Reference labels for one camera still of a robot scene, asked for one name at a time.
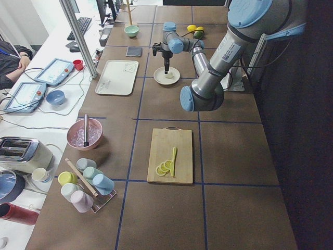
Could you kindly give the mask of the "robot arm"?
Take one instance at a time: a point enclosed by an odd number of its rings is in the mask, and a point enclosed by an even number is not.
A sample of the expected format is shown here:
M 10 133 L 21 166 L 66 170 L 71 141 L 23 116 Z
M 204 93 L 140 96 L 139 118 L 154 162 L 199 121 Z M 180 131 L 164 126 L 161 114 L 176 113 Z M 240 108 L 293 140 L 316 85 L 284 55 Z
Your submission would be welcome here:
M 163 25 L 163 40 L 153 46 L 164 58 L 168 73 L 173 54 L 189 52 L 198 75 L 190 86 L 181 89 L 180 102 L 186 111 L 218 109 L 224 99 L 222 79 L 240 59 L 246 47 L 262 34 L 274 38 L 292 37 L 305 29 L 307 1 L 232 1 L 227 14 L 227 32 L 210 60 L 203 52 L 203 42 L 181 37 L 176 25 Z

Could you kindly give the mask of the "person forearm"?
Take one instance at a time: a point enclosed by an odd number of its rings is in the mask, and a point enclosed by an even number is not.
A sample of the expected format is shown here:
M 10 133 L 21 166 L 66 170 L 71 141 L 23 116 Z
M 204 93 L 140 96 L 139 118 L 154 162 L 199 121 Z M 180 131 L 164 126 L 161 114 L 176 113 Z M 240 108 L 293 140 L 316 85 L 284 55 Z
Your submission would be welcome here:
M 33 58 L 30 49 L 1 41 L 1 90 L 11 89 Z

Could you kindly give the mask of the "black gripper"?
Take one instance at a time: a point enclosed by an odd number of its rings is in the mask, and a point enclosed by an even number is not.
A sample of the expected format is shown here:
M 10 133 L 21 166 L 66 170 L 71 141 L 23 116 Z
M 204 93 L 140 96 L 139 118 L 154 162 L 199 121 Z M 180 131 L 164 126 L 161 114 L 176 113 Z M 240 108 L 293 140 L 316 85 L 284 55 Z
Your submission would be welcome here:
M 164 74 L 168 74 L 170 67 L 170 58 L 172 58 L 172 52 L 163 50 L 162 57 L 164 58 Z

